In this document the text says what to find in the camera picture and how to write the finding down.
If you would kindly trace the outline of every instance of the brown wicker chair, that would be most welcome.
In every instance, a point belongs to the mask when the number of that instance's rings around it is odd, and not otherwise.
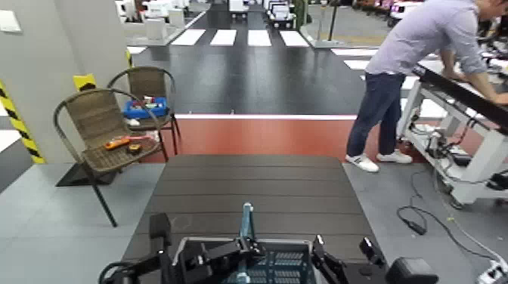
[[[53,123],[58,135],[60,135],[65,147],[69,150],[78,165],[82,166],[84,172],[88,176],[90,184],[113,227],[117,226],[115,218],[111,214],[97,186],[94,172],[103,174],[112,171],[120,171],[126,165],[158,151],[161,146],[159,142],[151,139],[136,140],[137,144],[142,145],[142,149],[141,152],[135,156],[127,153],[125,147],[118,147],[114,150],[105,149],[105,143],[114,137],[136,135],[136,133],[131,131],[127,127],[127,124],[125,124],[115,94],[122,94],[137,100],[134,95],[116,89],[91,89],[68,97],[57,106],[53,115]],[[60,111],[64,107],[73,120],[76,130],[85,142],[86,149],[81,155],[78,154],[76,148],[74,148],[69,139],[67,139],[67,136],[58,122]],[[160,130],[160,124],[155,115],[149,111],[145,105],[142,105],[142,107],[150,114],[155,128]]]
[[[153,67],[153,66],[140,66],[133,67],[131,69],[127,69],[116,75],[113,79],[111,79],[110,83],[107,84],[108,88],[112,88],[118,79],[127,75],[129,79],[129,87],[130,93],[136,96],[138,99],[143,100],[144,96],[150,97],[165,97],[166,103],[168,106],[167,113],[165,116],[159,116],[159,120],[161,121],[161,129],[169,129],[171,130],[172,140],[173,140],[173,150],[175,151],[175,155],[178,155],[178,149],[176,147],[176,136],[175,130],[180,137],[180,128],[178,127],[178,122],[175,118],[175,94],[176,94],[176,86],[175,79],[171,73],[167,72],[164,69]],[[171,83],[170,91],[167,90],[165,76],[169,77],[169,81]],[[139,119],[139,126],[129,126],[131,130],[134,131],[149,131],[156,130],[151,119]],[[161,141],[163,141],[163,136],[159,132],[159,137],[161,137]],[[163,143],[163,153],[166,161],[168,160],[168,154],[164,147]]]

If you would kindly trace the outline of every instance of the orange tool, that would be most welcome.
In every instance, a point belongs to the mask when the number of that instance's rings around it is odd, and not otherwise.
[[[113,149],[116,149],[120,146],[126,145],[129,142],[131,142],[131,140],[128,138],[115,139],[115,140],[111,140],[110,142],[107,142],[104,145],[104,147],[106,147],[107,150],[113,150]]]

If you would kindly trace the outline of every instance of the light purple shirt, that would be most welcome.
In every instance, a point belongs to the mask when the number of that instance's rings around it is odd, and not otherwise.
[[[465,73],[487,70],[476,42],[478,6],[474,0],[428,0],[388,34],[366,72],[410,73],[418,61],[438,49],[453,49]]]

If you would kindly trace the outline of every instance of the man's hand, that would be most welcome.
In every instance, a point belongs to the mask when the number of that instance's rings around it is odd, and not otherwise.
[[[455,71],[447,71],[446,69],[443,69],[441,75],[446,79],[455,80],[459,82],[468,82],[466,75],[462,73],[457,73]]]
[[[508,93],[498,94],[493,101],[497,104],[508,105]]]

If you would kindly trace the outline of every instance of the white pillar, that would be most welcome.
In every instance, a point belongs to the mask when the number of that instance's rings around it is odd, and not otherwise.
[[[113,1],[2,0],[23,30],[0,32],[0,80],[48,163],[73,162],[53,127],[55,107],[76,92],[74,75],[93,73],[99,87],[128,68]],[[67,115],[71,142],[82,145]]]

